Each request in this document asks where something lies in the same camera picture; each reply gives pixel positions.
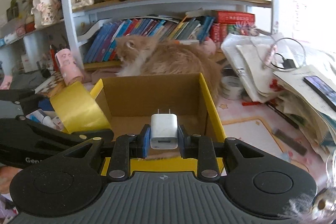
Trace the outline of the small white charger cube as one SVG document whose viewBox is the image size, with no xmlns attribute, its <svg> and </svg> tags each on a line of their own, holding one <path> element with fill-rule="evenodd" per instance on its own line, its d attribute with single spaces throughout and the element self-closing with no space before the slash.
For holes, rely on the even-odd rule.
<svg viewBox="0 0 336 224">
<path fill-rule="evenodd" d="M 152 149 L 173 150 L 178 147 L 178 118 L 169 110 L 151 116 L 150 146 Z"/>
</svg>

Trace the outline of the white spray bottle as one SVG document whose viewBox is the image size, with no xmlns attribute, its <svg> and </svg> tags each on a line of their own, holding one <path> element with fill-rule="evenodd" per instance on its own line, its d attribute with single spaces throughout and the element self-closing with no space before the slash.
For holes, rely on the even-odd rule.
<svg viewBox="0 0 336 224">
<path fill-rule="evenodd" d="M 48 116 L 41 109 L 35 110 L 35 111 L 31 112 L 30 114 L 26 115 L 26 118 L 28 118 L 31 121 L 41 123 L 41 124 L 43 124 L 45 126 L 48 126 L 50 128 L 57 129 L 57 126 L 56 126 L 56 124 L 54 124 L 51 117 Z"/>
</svg>

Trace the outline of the yellow tape roll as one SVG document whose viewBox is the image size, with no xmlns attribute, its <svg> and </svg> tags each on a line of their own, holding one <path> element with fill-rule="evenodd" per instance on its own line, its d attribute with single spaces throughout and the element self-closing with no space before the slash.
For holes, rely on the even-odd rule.
<svg viewBox="0 0 336 224">
<path fill-rule="evenodd" d="M 103 87 L 102 80 L 99 80 L 91 91 L 87 91 L 81 82 L 76 81 L 50 98 L 69 134 L 111 129 L 108 118 L 96 101 Z"/>
</svg>

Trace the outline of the small white staples box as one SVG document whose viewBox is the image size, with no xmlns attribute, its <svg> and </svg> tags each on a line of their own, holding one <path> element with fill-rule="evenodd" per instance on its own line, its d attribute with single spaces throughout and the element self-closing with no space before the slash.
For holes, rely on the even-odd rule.
<svg viewBox="0 0 336 224">
<path fill-rule="evenodd" d="M 64 125 L 63 125 L 62 121 L 60 120 L 60 118 L 58 116 L 55 116 L 54 118 L 52 118 L 52 122 L 56 126 L 57 130 L 59 130 L 59 131 L 64 130 Z"/>
</svg>

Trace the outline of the yellow cardboard box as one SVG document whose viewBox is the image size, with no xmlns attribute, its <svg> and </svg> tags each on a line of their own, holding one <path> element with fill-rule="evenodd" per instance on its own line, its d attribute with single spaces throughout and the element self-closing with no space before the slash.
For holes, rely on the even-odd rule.
<svg viewBox="0 0 336 224">
<path fill-rule="evenodd" d="M 126 181 L 135 171 L 220 179 L 226 136 L 202 74 L 112 77 L 91 95 L 115 137 L 102 147 L 108 180 Z"/>
</svg>

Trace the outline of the pink checkered tablecloth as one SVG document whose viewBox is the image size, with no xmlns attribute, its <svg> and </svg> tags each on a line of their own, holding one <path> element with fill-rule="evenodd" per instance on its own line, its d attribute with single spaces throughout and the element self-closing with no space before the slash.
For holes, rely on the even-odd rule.
<svg viewBox="0 0 336 224">
<path fill-rule="evenodd" d="M 83 84 L 87 91 L 95 85 Z M 326 184 L 325 163 L 303 134 L 271 110 L 258 104 L 221 99 L 215 104 L 226 137 L 235 137 L 310 173 L 319 188 Z"/>
</svg>

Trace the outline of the wooden chess board box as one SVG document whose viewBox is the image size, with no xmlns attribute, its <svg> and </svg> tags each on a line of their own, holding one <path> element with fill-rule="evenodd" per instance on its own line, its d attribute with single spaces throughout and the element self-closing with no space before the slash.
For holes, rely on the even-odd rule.
<svg viewBox="0 0 336 224">
<path fill-rule="evenodd" d="M 51 77 L 45 80 L 42 84 L 40 84 L 35 92 L 37 94 L 41 94 L 43 96 L 47 96 L 48 98 L 54 96 L 62 89 L 66 87 L 65 82 L 62 78 L 62 74 L 60 72 L 54 72 Z"/>
</svg>

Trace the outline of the pink folded cloth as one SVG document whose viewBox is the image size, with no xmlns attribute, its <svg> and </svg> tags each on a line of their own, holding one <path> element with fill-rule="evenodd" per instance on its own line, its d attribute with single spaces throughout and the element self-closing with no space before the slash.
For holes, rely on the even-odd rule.
<svg viewBox="0 0 336 224">
<path fill-rule="evenodd" d="M 105 79 L 110 77 L 116 77 L 120 68 L 103 68 L 94 71 L 91 74 L 91 83 L 95 84 L 99 79 Z"/>
</svg>

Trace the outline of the pink cylindrical appliance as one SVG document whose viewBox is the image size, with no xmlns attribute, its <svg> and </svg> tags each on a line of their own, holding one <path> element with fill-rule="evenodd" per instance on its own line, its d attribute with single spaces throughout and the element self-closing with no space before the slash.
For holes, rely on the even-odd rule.
<svg viewBox="0 0 336 224">
<path fill-rule="evenodd" d="M 84 76 L 68 48 L 58 51 L 55 58 L 62 78 L 67 86 L 76 81 L 82 82 Z"/>
</svg>

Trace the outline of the orange white fluffy cat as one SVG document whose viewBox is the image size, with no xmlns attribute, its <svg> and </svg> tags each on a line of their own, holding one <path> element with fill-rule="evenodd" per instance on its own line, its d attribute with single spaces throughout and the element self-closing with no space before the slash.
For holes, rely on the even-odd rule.
<svg viewBox="0 0 336 224">
<path fill-rule="evenodd" d="M 116 38 L 116 53 L 122 62 L 118 77 L 201 73 L 213 101 L 218 102 L 221 67 L 200 46 L 128 35 Z"/>
</svg>

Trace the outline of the stack of papers and books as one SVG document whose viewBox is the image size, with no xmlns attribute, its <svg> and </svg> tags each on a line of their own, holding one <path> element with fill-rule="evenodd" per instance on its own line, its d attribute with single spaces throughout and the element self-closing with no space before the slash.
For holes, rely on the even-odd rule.
<svg viewBox="0 0 336 224">
<path fill-rule="evenodd" d="M 323 161 L 335 151 L 335 110 L 310 84 L 335 91 L 335 82 L 306 62 L 298 41 L 280 36 L 229 34 L 220 46 L 250 99 L 276 101 Z"/>
</svg>

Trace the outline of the red book box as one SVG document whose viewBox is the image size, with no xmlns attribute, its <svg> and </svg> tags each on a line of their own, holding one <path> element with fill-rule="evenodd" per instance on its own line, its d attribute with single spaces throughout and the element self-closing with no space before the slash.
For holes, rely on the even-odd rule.
<svg viewBox="0 0 336 224">
<path fill-rule="evenodd" d="M 255 15 L 247 12 L 220 10 L 214 15 L 216 22 L 222 24 L 255 23 Z"/>
</svg>

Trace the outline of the white bookshelf unit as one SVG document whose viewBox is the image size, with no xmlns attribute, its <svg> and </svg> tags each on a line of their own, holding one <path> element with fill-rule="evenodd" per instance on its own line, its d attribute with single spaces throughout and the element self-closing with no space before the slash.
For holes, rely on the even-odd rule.
<svg viewBox="0 0 336 224">
<path fill-rule="evenodd" d="M 1 0 L 1 15 L 5 15 L 10 1 Z M 43 53 L 49 51 L 48 35 L 51 34 L 54 42 L 60 44 L 61 32 L 66 33 L 67 41 L 79 67 L 86 71 L 95 71 L 117 66 L 118 61 L 84 65 L 81 60 L 84 46 L 77 38 L 99 20 L 119 20 L 147 15 L 183 18 L 186 12 L 198 9 L 247 11 L 249 7 L 272 7 L 272 3 L 266 0 L 125 0 L 98 3 L 78 10 L 71 9 L 70 0 L 61 0 L 61 3 L 66 21 L 60 30 L 56 27 L 43 27 L 24 35 L 18 42 L 1 48 L 1 61 L 5 75 L 12 74 L 13 67 L 21 61 L 22 53 L 28 54 L 32 69 L 37 69 L 36 62 Z"/>
</svg>

